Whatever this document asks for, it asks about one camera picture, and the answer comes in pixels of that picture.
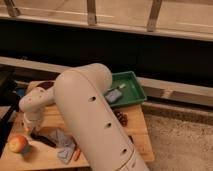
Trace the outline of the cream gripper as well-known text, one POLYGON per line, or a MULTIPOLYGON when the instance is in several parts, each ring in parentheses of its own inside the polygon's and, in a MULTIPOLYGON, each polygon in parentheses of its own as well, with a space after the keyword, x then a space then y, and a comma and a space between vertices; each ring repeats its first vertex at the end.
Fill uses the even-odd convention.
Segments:
POLYGON ((24 113, 22 118, 23 128, 26 133, 39 132, 43 122, 43 114, 41 112, 24 113))

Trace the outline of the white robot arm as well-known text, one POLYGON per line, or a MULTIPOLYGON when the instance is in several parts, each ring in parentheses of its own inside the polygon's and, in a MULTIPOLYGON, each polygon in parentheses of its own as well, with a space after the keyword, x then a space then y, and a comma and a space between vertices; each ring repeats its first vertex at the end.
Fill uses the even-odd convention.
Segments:
POLYGON ((30 123, 54 103, 93 171, 149 171, 104 98, 111 71, 95 63, 62 72, 54 85, 28 93, 19 107, 30 123))

